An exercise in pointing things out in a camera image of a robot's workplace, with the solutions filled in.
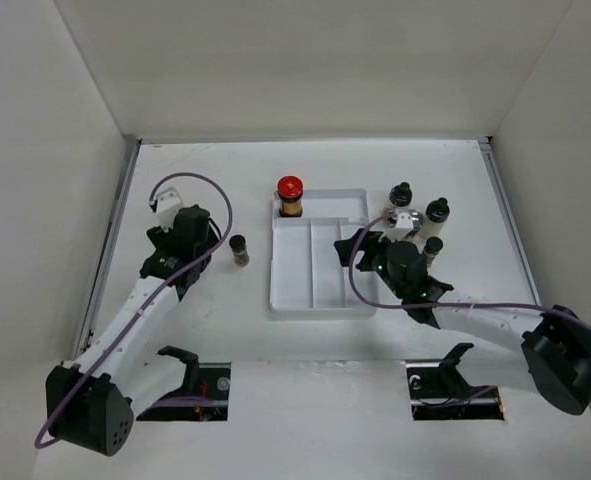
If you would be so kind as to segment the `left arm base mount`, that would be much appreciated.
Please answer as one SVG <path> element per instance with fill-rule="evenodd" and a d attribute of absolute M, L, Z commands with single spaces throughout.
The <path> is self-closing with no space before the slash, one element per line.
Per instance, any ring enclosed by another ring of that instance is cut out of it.
<path fill-rule="evenodd" d="M 144 422 L 220 422 L 228 420 L 232 383 L 230 363 L 203 363 L 197 354 L 166 346 L 157 354 L 182 365 L 182 382 L 158 397 L 138 417 Z"/>

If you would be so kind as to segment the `silver-capped spice bottle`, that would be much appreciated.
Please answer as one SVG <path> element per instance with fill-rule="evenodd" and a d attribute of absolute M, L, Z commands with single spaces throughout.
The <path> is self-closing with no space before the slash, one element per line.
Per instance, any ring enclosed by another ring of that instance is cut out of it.
<path fill-rule="evenodd" d="M 411 217 L 413 228 L 405 236 L 405 238 L 409 240 L 414 240 L 424 227 L 425 216 L 421 211 L 418 211 L 416 209 L 409 209 L 408 214 Z"/>

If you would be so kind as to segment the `red-capped amber sauce jar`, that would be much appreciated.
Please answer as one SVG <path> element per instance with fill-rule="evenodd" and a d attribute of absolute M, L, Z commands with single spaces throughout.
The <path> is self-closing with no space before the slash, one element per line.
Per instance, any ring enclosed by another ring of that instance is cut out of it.
<path fill-rule="evenodd" d="M 299 177 L 294 175 L 282 177 L 277 183 L 277 193 L 280 199 L 279 214 L 281 217 L 297 218 L 302 216 L 304 185 Z"/>

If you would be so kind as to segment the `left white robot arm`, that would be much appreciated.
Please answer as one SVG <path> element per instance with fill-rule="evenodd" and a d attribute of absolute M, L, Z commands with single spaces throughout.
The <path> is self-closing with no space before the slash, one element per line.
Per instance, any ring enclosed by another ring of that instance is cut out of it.
<path fill-rule="evenodd" d="M 177 208 L 170 225 L 153 227 L 147 236 L 154 252 L 120 311 L 77 359 L 49 373 L 47 419 L 36 448 L 64 441 L 113 456 L 136 418 L 158 398 L 172 392 L 185 399 L 198 390 L 196 354 L 172 346 L 148 360 L 140 354 L 199 280 L 221 238 L 209 212 L 197 205 Z"/>

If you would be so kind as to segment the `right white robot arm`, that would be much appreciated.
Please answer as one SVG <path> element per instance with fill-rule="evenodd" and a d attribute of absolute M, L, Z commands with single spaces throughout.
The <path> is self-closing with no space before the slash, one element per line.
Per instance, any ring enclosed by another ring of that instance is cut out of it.
<path fill-rule="evenodd" d="M 392 309 L 436 330 L 464 333 L 516 354 L 529 379 L 524 388 L 558 410 L 582 414 L 591 403 L 591 325 L 563 306 L 485 303 L 464 297 L 432 276 L 443 242 L 422 247 L 393 241 L 381 231 L 359 229 L 334 249 L 348 272 L 373 272 L 396 297 Z"/>

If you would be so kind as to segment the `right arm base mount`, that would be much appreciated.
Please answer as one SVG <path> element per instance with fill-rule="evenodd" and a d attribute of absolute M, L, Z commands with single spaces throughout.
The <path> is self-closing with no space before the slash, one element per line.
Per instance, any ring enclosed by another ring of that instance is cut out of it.
<path fill-rule="evenodd" d="M 441 359 L 405 364 L 414 421 L 504 420 L 498 388 L 472 386 L 457 369 L 473 347 L 472 343 L 459 343 Z"/>

